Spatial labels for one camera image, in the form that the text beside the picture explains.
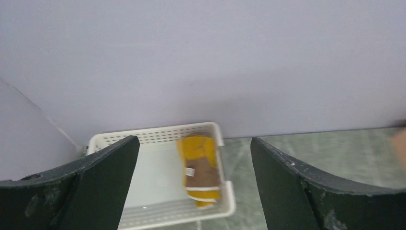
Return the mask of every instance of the wall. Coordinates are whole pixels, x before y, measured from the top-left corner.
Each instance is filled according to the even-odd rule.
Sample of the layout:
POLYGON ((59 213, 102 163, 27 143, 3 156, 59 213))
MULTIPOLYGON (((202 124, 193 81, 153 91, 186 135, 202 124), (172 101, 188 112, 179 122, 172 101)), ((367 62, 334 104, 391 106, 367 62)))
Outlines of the wall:
POLYGON ((0 78, 0 181, 19 180, 78 157, 76 146, 0 78))
POLYGON ((226 137, 389 126, 406 2, 2 1, 1 75, 80 144, 216 121, 226 137))

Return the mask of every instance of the brown object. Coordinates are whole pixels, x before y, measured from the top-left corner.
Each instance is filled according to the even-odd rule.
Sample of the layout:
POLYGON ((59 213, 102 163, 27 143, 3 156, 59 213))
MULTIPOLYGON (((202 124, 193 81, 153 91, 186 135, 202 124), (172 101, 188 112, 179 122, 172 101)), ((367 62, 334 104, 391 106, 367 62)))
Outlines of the brown object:
POLYGON ((186 176, 186 187, 217 187, 220 184, 217 169, 206 157, 186 160, 186 168, 195 169, 194 176, 186 176))
POLYGON ((397 157, 406 168, 406 129, 392 137, 391 141, 397 157))

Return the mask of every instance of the gray wall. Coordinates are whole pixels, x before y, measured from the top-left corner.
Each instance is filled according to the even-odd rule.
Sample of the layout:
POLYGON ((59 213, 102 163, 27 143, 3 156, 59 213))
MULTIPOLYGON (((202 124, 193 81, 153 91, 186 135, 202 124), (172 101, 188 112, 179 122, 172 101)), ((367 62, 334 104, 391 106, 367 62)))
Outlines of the gray wall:
POLYGON ((2 1, 1 75, 81 144, 216 121, 226 137, 406 115, 406 1, 2 1))
POLYGON ((19 180, 78 157, 75 145, 0 78, 0 181, 19 180))

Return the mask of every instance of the plastic tray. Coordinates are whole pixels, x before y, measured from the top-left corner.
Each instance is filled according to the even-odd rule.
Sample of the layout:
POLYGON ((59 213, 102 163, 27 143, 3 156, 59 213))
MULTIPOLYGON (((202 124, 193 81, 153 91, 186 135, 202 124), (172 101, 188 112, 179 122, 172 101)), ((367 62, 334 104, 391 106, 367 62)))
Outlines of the plastic tray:
POLYGON ((140 150, 118 229, 163 227, 227 217, 235 212, 233 185, 225 180, 221 163, 219 146, 224 143, 218 124, 205 122, 97 134, 90 140, 87 154, 97 152, 128 135, 139 138, 140 150), (176 147, 176 140, 197 132, 209 133, 218 146, 216 155, 222 199, 215 207, 204 210, 195 206, 194 200, 188 198, 182 187, 183 165, 176 147))

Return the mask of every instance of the marble pattern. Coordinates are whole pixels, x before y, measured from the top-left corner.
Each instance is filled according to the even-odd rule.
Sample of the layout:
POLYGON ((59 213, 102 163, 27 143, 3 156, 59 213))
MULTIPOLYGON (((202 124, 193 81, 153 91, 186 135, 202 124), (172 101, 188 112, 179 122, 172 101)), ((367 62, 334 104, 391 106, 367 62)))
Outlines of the marble pattern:
MULTIPOLYGON (((361 183, 406 187, 406 171, 389 138, 400 129, 363 129, 261 137, 285 153, 328 173, 361 183)), ((226 139, 222 160, 234 184, 237 210, 227 218, 204 220, 202 230, 266 230, 250 152, 251 138, 226 139)), ((155 230, 196 230, 187 223, 155 230)))

